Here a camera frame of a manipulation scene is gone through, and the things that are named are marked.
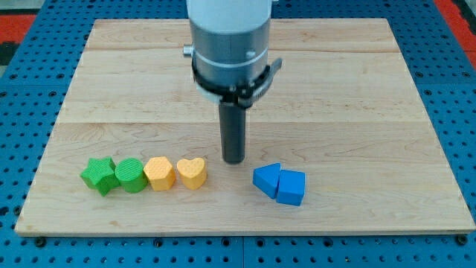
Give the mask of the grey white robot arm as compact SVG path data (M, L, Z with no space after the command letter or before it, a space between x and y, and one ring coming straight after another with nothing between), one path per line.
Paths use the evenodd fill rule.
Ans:
M217 103L247 109L269 89L282 66L268 63L272 0L187 0L197 89Z

